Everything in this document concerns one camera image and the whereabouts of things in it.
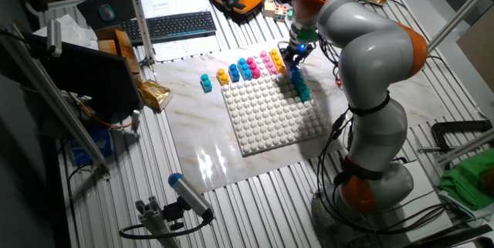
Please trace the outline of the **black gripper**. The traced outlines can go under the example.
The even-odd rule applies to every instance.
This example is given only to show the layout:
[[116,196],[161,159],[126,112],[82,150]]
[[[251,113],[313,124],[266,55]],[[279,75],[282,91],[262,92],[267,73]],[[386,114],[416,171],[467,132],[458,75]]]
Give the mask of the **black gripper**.
[[286,65],[286,71],[288,73],[294,73],[296,69],[300,70],[300,65],[304,63],[305,59],[313,51],[313,44],[287,42],[287,46],[281,48],[280,51]]

